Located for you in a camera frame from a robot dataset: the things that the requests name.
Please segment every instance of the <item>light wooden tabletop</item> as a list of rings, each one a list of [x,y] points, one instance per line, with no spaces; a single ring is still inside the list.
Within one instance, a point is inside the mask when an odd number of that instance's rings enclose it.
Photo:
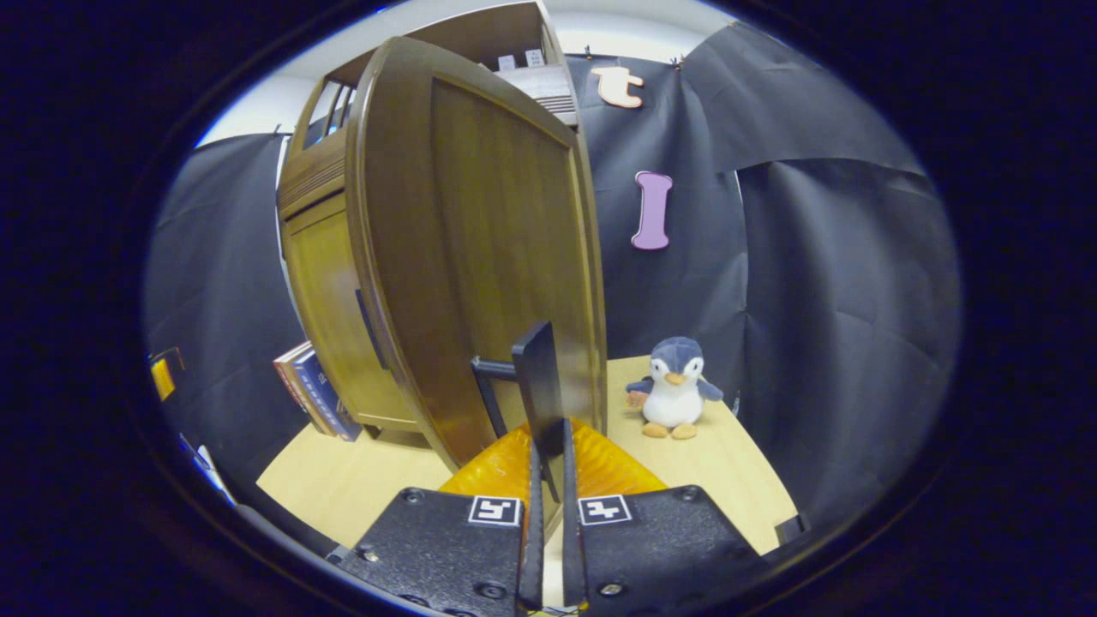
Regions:
[[[724,402],[706,402],[688,440],[641,433],[640,410],[625,405],[624,386],[647,374],[647,356],[610,360],[609,438],[668,486],[698,484],[759,553],[777,548],[774,527],[796,515],[780,479]],[[271,462],[258,484],[317,531],[354,546],[396,493],[437,489],[450,471],[421,435],[365,433],[353,444],[306,426]]]

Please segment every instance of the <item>cabinet door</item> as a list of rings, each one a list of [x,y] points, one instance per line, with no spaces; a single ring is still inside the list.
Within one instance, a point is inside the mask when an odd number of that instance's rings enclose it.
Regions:
[[[436,450],[456,468],[495,440],[470,361],[510,361],[542,319],[563,413],[604,433],[601,269],[579,137],[485,68],[410,38],[374,53],[358,92],[355,267],[381,352]],[[520,399],[501,399],[513,428]]]
[[[344,194],[335,193],[291,218],[283,238],[305,332],[351,417],[381,428],[419,430],[378,362],[362,318]]]

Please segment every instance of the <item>stuffed penguin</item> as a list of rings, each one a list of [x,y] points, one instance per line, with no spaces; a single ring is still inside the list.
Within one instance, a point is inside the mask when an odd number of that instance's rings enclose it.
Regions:
[[[625,386],[630,401],[647,394],[642,413],[647,424],[644,435],[689,439],[697,435],[693,423],[701,417],[704,401],[723,400],[724,393],[701,381],[704,357],[701,346],[692,338],[676,336],[652,350],[652,377]]]

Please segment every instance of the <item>black fabric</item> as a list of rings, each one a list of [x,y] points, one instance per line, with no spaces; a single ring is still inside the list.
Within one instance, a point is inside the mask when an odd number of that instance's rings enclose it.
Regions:
[[[697,339],[706,379],[728,404],[742,392],[739,420],[813,526],[858,514],[917,452],[959,334],[948,223],[913,154],[840,81],[746,26],[713,35],[680,71],[567,61],[610,357]],[[643,106],[602,101],[601,66],[643,78],[631,89]],[[169,408],[229,489],[326,554],[329,541],[255,486],[307,423],[270,367],[304,339],[278,260],[279,142],[211,144],[183,169],[149,259],[149,349],[179,346],[193,368]],[[661,250],[631,244],[638,171],[674,179]]]
[[[744,375],[746,232],[735,176],[713,166],[700,101],[670,65],[585,56],[567,61],[593,176],[609,356],[651,354],[665,338],[688,336],[704,351],[705,378],[734,397]],[[642,106],[602,101],[590,71],[604,66],[627,67],[644,80],[631,88]],[[666,214],[670,244],[661,250],[632,246],[640,226],[638,171],[674,180]]]
[[[816,527],[878,498],[938,413],[959,265],[929,180],[853,160],[739,172],[750,281],[740,420]]]
[[[310,550],[333,542],[256,481],[308,424],[271,361],[305,335],[279,260],[274,173],[283,136],[248,135],[195,150],[152,233],[145,288],[148,348],[179,347],[186,372],[169,422],[205,445],[229,492]]]
[[[833,71],[743,22],[690,52],[682,75],[704,109],[717,170],[853,158],[921,172],[886,120]]]
[[[706,379],[730,404],[742,391],[739,420],[798,507],[817,528],[856,516],[924,442],[959,338],[959,266],[915,155],[837,77],[744,24],[681,71],[568,65],[610,357],[697,338]],[[643,105],[602,101],[599,66],[643,78],[630,88]],[[642,170],[675,181],[659,251],[631,246]]]

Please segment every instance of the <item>bolt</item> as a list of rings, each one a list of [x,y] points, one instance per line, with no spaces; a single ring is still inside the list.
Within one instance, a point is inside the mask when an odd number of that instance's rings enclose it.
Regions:
[[[430,605],[427,604],[427,601],[422,599],[421,597],[417,597],[411,594],[404,594],[400,597],[410,602],[411,604],[418,604],[419,606],[426,606],[427,608],[430,608]]]
[[[507,590],[495,583],[480,583],[476,585],[476,593],[491,599],[502,599],[507,597]]]
[[[615,595],[621,595],[622,593],[624,593],[624,586],[618,583],[609,583],[607,585],[602,585],[602,588],[598,590],[598,593],[602,594],[606,597],[613,597]]]
[[[363,543],[354,547],[354,553],[366,561],[377,561],[377,553],[373,552],[373,545]]]
[[[400,496],[403,496],[404,501],[409,504],[418,504],[422,502],[422,491],[418,489],[408,489],[407,491],[400,493]]]
[[[697,486],[686,486],[678,491],[678,497],[685,502],[692,502],[698,497],[699,491]]]

